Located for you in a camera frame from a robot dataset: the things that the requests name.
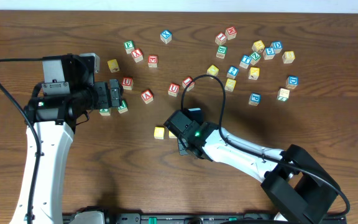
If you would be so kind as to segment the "yellow C wooden block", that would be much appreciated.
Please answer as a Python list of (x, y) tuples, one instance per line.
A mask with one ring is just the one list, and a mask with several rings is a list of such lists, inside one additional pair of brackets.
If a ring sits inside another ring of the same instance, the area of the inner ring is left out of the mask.
[(164, 127), (155, 127), (154, 129), (154, 138), (155, 139), (164, 139), (165, 128)]

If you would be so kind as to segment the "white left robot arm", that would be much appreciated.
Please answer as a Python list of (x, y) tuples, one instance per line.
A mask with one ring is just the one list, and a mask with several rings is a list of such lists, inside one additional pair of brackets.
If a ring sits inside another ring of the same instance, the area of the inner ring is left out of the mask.
[(68, 152), (78, 118), (90, 110), (122, 106), (116, 79), (96, 82), (100, 58), (94, 53), (41, 59), (44, 80), (24, 107), (27, 156), (12, 223), (63, 223), (62, 194)]

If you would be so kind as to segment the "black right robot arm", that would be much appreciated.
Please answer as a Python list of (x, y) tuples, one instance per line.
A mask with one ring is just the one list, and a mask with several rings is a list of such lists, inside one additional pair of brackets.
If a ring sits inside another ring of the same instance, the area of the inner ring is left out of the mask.
[(246, 141), (203, 121), (199, 108), (177, 110), (164, 125), (185, 154), (227, 164), (258, 180), (280, 212), (277, 219), (322, 223), (328, 217), (340, 188), (302, 147), (292, 144), (284, 151)]

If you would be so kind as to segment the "yellow O wooden block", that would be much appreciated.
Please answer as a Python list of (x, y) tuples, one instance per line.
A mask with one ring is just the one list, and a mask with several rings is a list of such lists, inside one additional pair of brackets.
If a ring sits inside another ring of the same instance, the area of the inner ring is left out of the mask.
[(171, 138), (171, 139), (176, 139), (177, 138), (171, 131), (168, 132), (168, 137)]

